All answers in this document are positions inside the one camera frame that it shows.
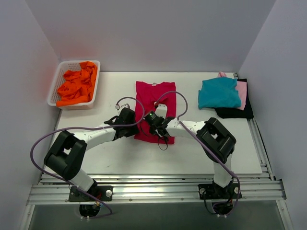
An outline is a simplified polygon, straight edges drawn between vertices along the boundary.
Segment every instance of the white laundry basket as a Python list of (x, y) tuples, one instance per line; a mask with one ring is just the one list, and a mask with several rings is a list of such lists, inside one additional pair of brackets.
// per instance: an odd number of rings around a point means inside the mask
[(66, 81), (63, 77), (64, 73), (68, 70), (72, 71), (81, 70), (79, 63), (85, 61), (91, 61), (97, 66), (97, 76), (96, 76), (96, 82), (95, 82), (95, 88), (92, 100), (90, 102), (67, 105), (60, 108), (64, 110), (71, 110), (71, 109), (92, 109), (94, 107), (94, 101), (96, 97), (98, 78), (99, 78), (100, 62), (93, 60), (63, 61), (59, 64), (56, 74), (54, 75), (54, 79), (48, 96), (47, 102), (50, 106), (57, 106), (56, 105), (57, 101), (61, 100), (61, 97), (58, 95), (57, 90)]

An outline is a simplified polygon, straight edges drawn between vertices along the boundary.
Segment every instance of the teal folded cloth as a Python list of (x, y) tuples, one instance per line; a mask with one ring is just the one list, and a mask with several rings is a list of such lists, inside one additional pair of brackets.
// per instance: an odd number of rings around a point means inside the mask
[(236, 79), (220, 77), (202, 81), (198, 91), (198, 108), (238, 108), (241, 100)]

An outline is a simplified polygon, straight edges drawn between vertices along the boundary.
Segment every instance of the white wall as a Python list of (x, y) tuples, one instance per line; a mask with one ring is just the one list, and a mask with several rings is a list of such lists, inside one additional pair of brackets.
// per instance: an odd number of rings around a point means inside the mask
[(26, 0), (56, 54), (107, 71), (238, 71), (275, 0)]
[(307, 229), (307, 1), (278, 0), (239, 75), (273, 171), (282, 178), (294, 227)]
[[(13, 230), (40, 174), (30, 161), (31, 145), (57, 118), (46, 97), (58, 60), (24, 0), (1, 2), (0, 31), (0, 223)], [(37, 148), (40, 164), (48, 144)]]

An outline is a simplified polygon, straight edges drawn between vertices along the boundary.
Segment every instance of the metal frame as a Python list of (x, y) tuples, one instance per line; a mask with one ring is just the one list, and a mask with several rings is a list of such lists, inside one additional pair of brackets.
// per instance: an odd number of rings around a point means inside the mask
[[(282, 181), (276, 181), (265, 151), (255, 119), (248, 120), (256, 147), (262, 174), (238, 175), (241, 182), (242, 201), (274, 200), (277, 203), (286, 230), (292, 230), (292, 222), (286, 207), (286, 195)], [(128, 203), (188, 203), (203, 202), (199, 199), (198, 184), (211, 183), (213, 174), (177, 175), (106, 175), (90, 174), (99, 184), (114, 187), (109, 204)], [(65, 182), (43, 174), (39, 185), (33, 185), (20, 229), (28, 229), (35, 205), (75, 205), (68, 202), (69, 187)]]

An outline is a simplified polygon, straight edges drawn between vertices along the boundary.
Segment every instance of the orange cloth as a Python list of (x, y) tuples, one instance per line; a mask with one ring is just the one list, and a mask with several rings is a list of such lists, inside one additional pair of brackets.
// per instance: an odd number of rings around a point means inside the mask
[(97, 66), (90, 61), (80, 63), (81, 70), (64, 73), (66, 82), (58, 88), (61, 100), (57, 107), (90, 102), (93, 98)]

